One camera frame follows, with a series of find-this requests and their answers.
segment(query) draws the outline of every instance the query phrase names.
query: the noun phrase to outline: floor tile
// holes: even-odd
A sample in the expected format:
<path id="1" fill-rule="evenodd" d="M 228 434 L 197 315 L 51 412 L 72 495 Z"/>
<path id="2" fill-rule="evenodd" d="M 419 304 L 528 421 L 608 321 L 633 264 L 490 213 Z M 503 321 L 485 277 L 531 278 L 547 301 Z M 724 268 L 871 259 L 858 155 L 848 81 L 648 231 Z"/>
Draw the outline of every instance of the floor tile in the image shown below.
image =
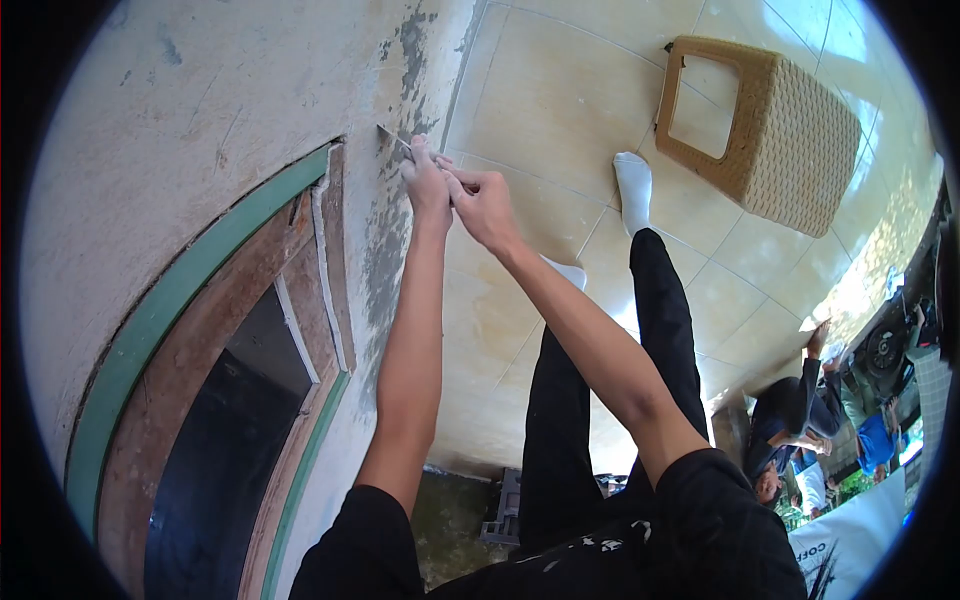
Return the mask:
<path id="1" fill-rule="evenodd" d="M 496 476 L 523 462 L 527 397 L 444 387 L 427 463 L 455 473 Z"/>
<path id="2" fill-rule="evenodd" d="M 686 286 L 700 272 L 707 258 L 665 233 L 660 237 L 677 276 Z M 580 254 L 580 263 L 587 272 L 585 291 L 590 299 L 620 326 L 639 331 L 634 277 L 630 272 L 631 242 L 623 229 L 620 213 L 608 208 Z"/>
<path id="3" fill-rule="evenodd" d="M 830 0 L 767 0 L 767 4 L 819 57 L 830 20 Z"/>
<path id="4" fill-rule="evenodd" d="M 670 137 L 720 158 L 727 152 L 732 123 L 732 117 L 722 108 L 689 85 L 681 84 L 670 123 Z"/>
<path id="5" fill-rule="evenodd" d="M 604 204 L 556 183 L 477 156 L 466 156 L 463 168 L 503 174 L 523 239 L 537 252 L 561 264 L 576 261 L 605 208 Z"/>
<path id="6" fill-rule="evenodd" d="M 480 95 L 487 82 L 493 53 L 500 41 L 500 34 L 503 32 L 503 24 L 507 21 L 509 11 L 507 7 L 489 3 L 480 20 L 480 29 L 477 30 L 477 36 L 470 48 L 464 78 L 460 82 L 457 101 L 453 107 L 453 117 L 450 119 L 450 132 L 446 137 L 446 145 L 449 148 L 460 150 L 467 143 L 473 127 L 473 117 L 480 105 Z"/>
<path id="7" fill-rule="evenodd" d="M 851 264 L 840 277 L 840 282 L 814 307 L 811 316 L 804 318 L 802 328 L 812 330 L 816 324 L 832 319 L 828 345 L 837 340 L 849 341 L 856 337 L 860 329 L 873 317 L 874 312 L 864 288 L 863 276 Z"/>
<path id="8" fill-rule="evenodd" d="M 743 209 L 692 171 L 658 152 L 652 134 L 644 138 L 639 154 L 654 176 L 650 222 L 704 256 L 713 255 Z"/>
<path id="9" fill-rule="evenodd" d="M 793 269 L 771 285 L 770 298 L 798 319 L 806 319 L 851 266 L 833 230 L 814 240 Z"/>
<path id="10" fill-rule="evenodd" d="M 700 372 L 700 399 L 710 409 L 708 414 L 713 412 L 718 400 L 724 397 L 733 384 L 747 374 L 747 370 L 742 367 L 704 354 L 697 354 L 697 371 Z"/>
<path id="11" fill-rule="evenodd" d="M 590 461 L 594 473 L 629 475 L 636 460 L 636 443 L 620 421 L 590 393 Z"/>
<path id="12" fill-rule="evenodd" d="M 870 134 L 883 95 L 884 67 L 879 54 L 842 3 L 830 15 L 820 68 L 827 70 L 840 87 L 847 104 Z"/>
<path id="13" fill-rule="evenodd" d="M 713 260 L 769 294 L 774 282 L 793 269 L 812 243 L 809 235 L 744 213 Z"/>
<path id="14" fill-rule="evenodd" d="M 707 257 L 690 248 L 687 244 L 675 239 L 673 236 L 658 231 L 663 245 L 666 247 L 666 253 L 670 255 L 670 262 L 680 278 L 680 283 L 684 288 L 690 284 L 690 281 L 707 264 Z"/>
<path id="15" fill-rule="evenodd" d="M 446 235 L 444 265 L 448 270 L 476 277 L 490 285 L 516 285 L 514 277 L 493 254 L 470 236 L 456 211 Z"/>
<path id="16" fill-rule="evenodd" d="M 639 331 L 634 278 L 630 274 L 630 243 L 620 213 L 608 208 L 584 246 L 580 264 L 587 272 L 584 291 L 590 299 L 621 327 Z"/>
<path id="17" fill-rule="evenodd" d="M 512 0 L 486 8 L 447 153 L 467 168 L 504 173 L 539 252 L 579 261 L 588 295 L 640 337 L 611 165 L 616 152 L 638 151 L 654 174 L 651 222 L 685 286 L 708 411 L 800 375 L 799 350 L 825 318 L 833 318 L 828 344 L 856 338 L 883 302 L 890 265 L 902 269 L 912 256 L 943 175 L 920 92 L 863 0 L 505 4 Z M 660 48 L 684 27 L 784 53 L 857 115 L 857 166 L 825 237 L 745 214 L 657 152 Z M 686 65 L 672 134 L 717 154 L 735 77 L 694 59 Z M 444 389 L 428 460 L 495 476 L 522 461 L 545 323 L 458 218 L 445 259 Z M 595 472 L 629 472 L 629 433 L 594 394 L 590 413 Z"/>
<path id="18" fill-rule="evenodd" d="M 513 362 L 540 319 L 518 285 L 491 285 L 447 269 L 444 273 L 444 342 Z"/>
<path id="19" fill-rule="evenodd" d="M 698 352 L 711 355 L 747 319 L 766 296 L 712 260 L 686 287 Z"/>
<path id="20" fill-rule="evenodd" d="M 510 363 L 478 352 L 473 345 L 444 339 L 444 385 L 455 390 L 489 394 Z"/>
<path id="21" fill-rule="evenodd" d="M 767 299 L 712 355 L 755 372 L 806 346 L 810 334 L 800 331 L 801 324 L 790 311 Z"/>
<path id="22" fill-rule="evenodd" d="M 884 74 L 894 83 L 893 95 L 903 113 L 915 116 L 923 112 L 920 90 L 910 75 L 910 69 L 903 62 L 900 50 L 876 18 L 873 9 L 863 0 L 842 0 L 842 4 L 863 31 L 867 46 L 879 56 Z"/>
<path id="23" fill-rule="evenodd" d="M 693 33 L 779 52 L 808 73 L 817 68 L 817 56 L 763 0 L 707 0 Z M 819 43 L 823 45 L 823 35 Z M 691 59 L 686 65 L 683 80 L 732 114 L 736 100 L 735 70 L 704 59 Z"/>
<path id="24" fill-rule="evenodd" d="M 665 68 L 663 46 L 693 31 L 704 0 L 516 0 L 514 6 L 579 27 Z"/>
<path id="25" fill-rule="evenodd" d="M 635 149 L 663 72 L 602 39 L 512 10 L 464 150 L 609 201 L 612 158 Z"/>
<path id="26" fill-rule="evenodd" d="M 833 230 L 851 258 L 863 250 L 889 203 L 890 193 L 874 159 L 874 151 L 868 148 L 857 163 L 833 217 Z"/>

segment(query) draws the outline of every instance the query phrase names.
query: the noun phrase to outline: finger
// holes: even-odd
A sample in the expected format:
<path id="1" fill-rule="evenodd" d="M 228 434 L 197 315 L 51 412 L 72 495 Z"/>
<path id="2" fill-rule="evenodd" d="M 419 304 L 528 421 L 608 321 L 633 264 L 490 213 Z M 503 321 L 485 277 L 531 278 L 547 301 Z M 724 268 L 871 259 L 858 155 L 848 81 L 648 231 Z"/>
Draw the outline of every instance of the finger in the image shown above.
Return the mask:
<path id="1" fill-rule="evenodd" d="M 403 180 L 407 183 L 413 181 L 417 177 L 417 165 L 411 160 L 404 158 L 400 162 L 400 176 L 403 177 Z"/>
<path id="2" fill-rule="evenodd" d="M 450 160 L 448 156 L 437 155 L 437 166 L 445 171 L 449 171 L 454 168 L 453 161 Z"/>
<path id="3" fill-rule="evenodd" d="M 464 186 L 449 171 L 444 171 L 444 181 L 446 181 L 446 189 L 450 192 L 450 200 L 453 205 L 460 205 L 467 198 Z"/>
<path id="4" fill-rule="evenodd" d="M 414 135 L 410 140 L 410 149 L 414 153 L 414 162 L 418 165 L 432 162 L 430 159 L 430 147 L 427 146 L 426 135 Z"/>
<path id="5" fill-rule="evenodd" d="M 454 167 L 452 163 L 449 164 L 449 166 L 445 166 L 444 169 L 452 173 L 453 177 L 457 178 L 463 185 L 473 185 L 479 188 L 487 182 L 487 173 L 485 171 L 463 171 Z"/>

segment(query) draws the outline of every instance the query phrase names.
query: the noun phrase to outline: black t-shirt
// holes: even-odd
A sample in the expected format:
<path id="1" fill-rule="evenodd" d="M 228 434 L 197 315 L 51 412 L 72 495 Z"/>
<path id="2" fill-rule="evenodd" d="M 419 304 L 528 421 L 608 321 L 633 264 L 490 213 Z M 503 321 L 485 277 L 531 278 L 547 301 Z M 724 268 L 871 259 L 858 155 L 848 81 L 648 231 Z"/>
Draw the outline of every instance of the black t-shirt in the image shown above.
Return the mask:
<path id="1" fill-rule="evenodd" d="M 290 597 L 423 594 L 410 523 L 389 494 L 358 486 L 303 557 Z M 671 465 L 650 506 L 522 560 L 448 582 L 438 598 L 806 598 L 783 523 L 720 450 Z"/>

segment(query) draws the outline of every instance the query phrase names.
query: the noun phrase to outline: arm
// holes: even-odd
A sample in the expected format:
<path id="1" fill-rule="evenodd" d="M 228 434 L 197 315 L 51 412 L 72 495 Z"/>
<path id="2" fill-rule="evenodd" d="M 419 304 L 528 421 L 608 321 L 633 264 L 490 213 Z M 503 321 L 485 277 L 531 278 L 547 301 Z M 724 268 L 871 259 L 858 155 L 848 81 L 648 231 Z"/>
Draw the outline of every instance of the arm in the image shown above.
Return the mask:
<path id="1" fill-rule="evenodd" d="M 391 495 L 409 517 L 433 443 L 441 392 L 444 244 L 453 215 L 440 170 L 414 136 L 400 171 L 414 208 L 396 316 L 376 382 L 376 429 L 355 485 Z"/>
<path id="2" fill-rule="evenodd" d="M 651 485 L 678 458 L 709 447 L 643 347 L 523 242 L 503 176 L 444 168 L 464 226 L 516 279 L 587 384 L 630 432 Z M 476 195 L 464 184 L 476 186 Z"/>
<path id="3" fill-rule="evenodd" d="M 774 448 L 782 445 L 794 445 L 798 448 L 811 450 L 817 454 L 827 454 L 827 456 L 829 456 L 833 450 L 833 444 L 826 438 L 820 438 L 810 432 L 806 432 L 802 436 L 792 436 L 786 432 L 786 429 L 781 429 L 780 432 L 770 438 L 767 443 Z"/>

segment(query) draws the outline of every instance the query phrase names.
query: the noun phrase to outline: foot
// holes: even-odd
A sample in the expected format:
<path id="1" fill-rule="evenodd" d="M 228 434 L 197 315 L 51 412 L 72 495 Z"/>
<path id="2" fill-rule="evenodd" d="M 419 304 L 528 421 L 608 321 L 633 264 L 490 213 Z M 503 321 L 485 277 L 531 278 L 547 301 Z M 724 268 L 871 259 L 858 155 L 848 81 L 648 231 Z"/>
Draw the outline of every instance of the foot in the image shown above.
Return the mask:
<path id="1" fill-rule="evenodd" d="M 631 238 L 641 229 L 650 227 L 650 196 L 654 176 L 647 161 L 630 152 L 613 157 L 616 182 L 620 186 L 623 227 Z"/>
<path id="2" fill-rule="evenodd" d="M 562 265 L 559 262 L 554 262 L 544 256 L 540 255 L 540 258 L 545 260 L 547 264 L 557 270 L 557 273 L 564 276 L 564 278 L 572 283 L 573 285 L 580 288 L 580 291 L 583 292 L 584 288 L 587 287 L 587 272 L 581 269 L 580 267 L 574 267 L 572 265 Z"/>

